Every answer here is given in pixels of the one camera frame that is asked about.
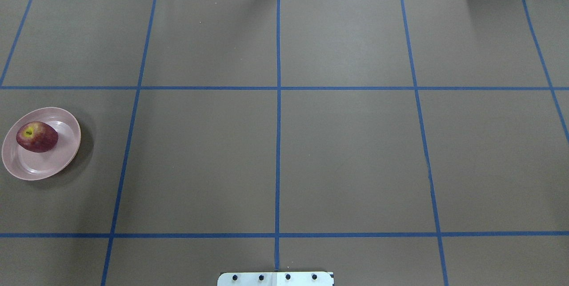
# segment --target white bracket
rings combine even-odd
[[[334,286],[334,273],[223,273],[217,280],[217,286]]]

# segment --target plate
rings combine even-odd
[[[42,121],[53,127],[59,138],[49,152],[34,153],[16,142],[18,130],[28,122]],[[2,162],[8,172],[25,181],[48,178],[63,170],[75,158],[81,142],[77,119],[65,109],[45,107],[20,118],[10,128],[2,144]]]

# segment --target gray tabletop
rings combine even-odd
[[[0,135],[45,106],[83,135],[0,169],[3,286],[567,285],[569,0],[0,10]]]

